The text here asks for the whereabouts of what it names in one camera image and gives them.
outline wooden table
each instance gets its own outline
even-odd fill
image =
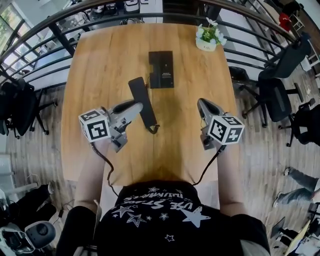
[[[114,165],[111,183],[129,185],[154,179],[198,181],[215,149],[204,151],[197,100],[206,98],[236,114],[232,81],[219,45],[214,52],[199,50],[196,27],[183,24],[131,24],[82,34],[65,88],[61,124],[64,178],[77,181],[91,147],[78,115],[100,106],[107,109],[132,94],[128,81],[149,77],[150,51],[172,51],[174,88],[149,89],[160,128],[148,132],[140,115],[127,127],[128,143],[118,153],[109,150]],[[238,147],[234,147],[238,162]],[[105,178],[109,166],[105,165]],[[203,181],[217,180],[217,162]]]

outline floor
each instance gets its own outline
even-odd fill
[[[305,101],[314,97],[318,104],[319,91],[311,77],[312,74],[305,73],[299,66],[284,83],[286,88],[290,89],[293,87],[293,82],[297,82]],[[235,95],[239,116],[241,116],[241,110],[248,109],[254,103],[254,99],[244,91],[239,93],[236,87]],[[300,104],[299,98],[295,94],[289,97],[293,111],[296,111]],[[37,181],[38,177],[42,184],[54,181],[56,190],[51,197],[52,202],[58,210],[64,208],[62,219],[54,224],[58,234],[55,244],[59,239],[67,212],[73,203],[70,201],[74,198],[76,183],[64,180],[61,164],[60,139],[64,86],[47,90],[42,102],[52,99],[58,100],[58,107],[51,106],[41,113],[50,134],[44,135],[38,124],[34,132],[27,132],[20,140],[15,139],[11,132],[7,138],[6,152],[11,155],[17,186]],[[243,121],[246,128],[240,143],[239,172],[242,176],[248,212],[266,225],[268,236],[272,226],[284,216],[286,216],[286,226],[298,231],[306,222],[309,203],[299,202],[272,208],[273,199],[279,191],[289,192],[299,187],[293,180],[283,176],[286,166],[293,166],[309,175],[320,177],[318,168],[320,148],[313,143],[301,145],[296,140],[293,141],[291,148],[286,147],[290,136],[289,131],[279,131],[279,123],[272,122],[267,128],[262,128],[259,110]],[[38,177],[32,175],[27,180],[30,174],[36,174]],[[219,207],[218,187],[215,182],[200,184],[197,189],[204,204]],[[102,197],[105,198],[104,208],[110,209],[116,199],[108,187],[104,188]],[[58,216],[55,215],[51,222],[57,218]],[[278,249],[272,249],[272,255],[282,255],[284,248],[279,242],[271,240],[270,246],[280,246]]]

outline chair backrest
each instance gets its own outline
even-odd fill
[[[270,66],[259,74],[260,79],[288,78],[295,68],[311,53],[307,38],[300,37],[290,44],[280,57],[275,67]]]

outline star print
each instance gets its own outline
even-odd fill
[[[161,213],[161,216],[159,218],[165,221],[166,219],[169,218],[168,213]]]
[[[168,242],[174,241],[174,236],[173,235],[166,235],[165,239],[168,240]]]
[[[185,210],[185,209],[181,209],[181,211],[186,216],[186,218],[182,222],[192,222],[193,225],[195,225],[197,228],[200,227],[201,221],[211,219],[211,217],[209,217],[209,216],[201,215],[201,211],[202,211],[201,206],[199,206],[193,212]]]
[[[159,188],[156,188],[155,186],[154,187],[149,187],[149,192],[148,193],[150,193],[150,192],[156,192],[156,191],[158,191],[159,190]]]
[[[119,213],[120,214],[120,218],[122,218],[122,216],[126,213],[126,212],[134,212],[133,210],[130,209],[131,206],[127,206],[127,207],[123,207],[120,206],[120,209],[113,211],[112,213]]]
[[[133,215],[130,212],[128,212],[130,218],[126,221],[126,223],[133,222],[135,226],[138,228],[140,225],[140,222],[146,222],[144,219],[141,218],[141,214]]]

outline hand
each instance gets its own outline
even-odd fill
[[[109,145],[111,144],[110,138],[101,139],[94,142],[95,147],[102,153],[105,154],[108,151]]]

